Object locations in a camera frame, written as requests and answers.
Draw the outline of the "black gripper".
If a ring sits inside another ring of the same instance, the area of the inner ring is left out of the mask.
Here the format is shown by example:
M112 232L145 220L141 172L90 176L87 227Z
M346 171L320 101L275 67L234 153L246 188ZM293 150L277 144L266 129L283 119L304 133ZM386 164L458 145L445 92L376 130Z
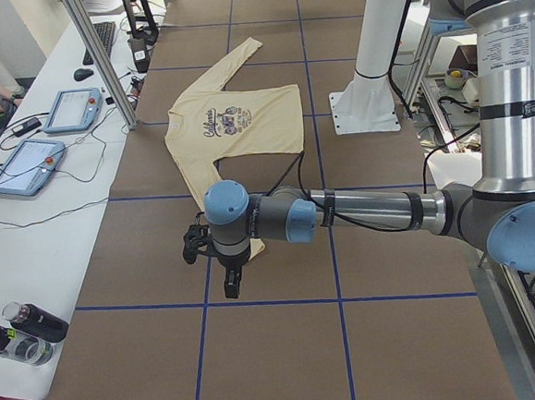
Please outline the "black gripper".
M218 253L217 260L225 267L226 277L224 280L224 291L226 298L237 298L240 296L242 280L242 268L249 261L250 249L246 248L242 252L234 255Z

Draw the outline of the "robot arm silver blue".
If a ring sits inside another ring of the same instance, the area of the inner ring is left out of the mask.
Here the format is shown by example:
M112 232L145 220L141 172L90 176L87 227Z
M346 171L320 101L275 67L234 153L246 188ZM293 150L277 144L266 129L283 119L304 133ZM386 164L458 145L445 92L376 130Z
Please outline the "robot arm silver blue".
M317 226L425 229L466 241L504 266L535 272L535 0L431 0L431 24L477 33L482 174L428 193L280 187L250 195L236 181L206 192L207 254L235 298L253 238L305 243Z

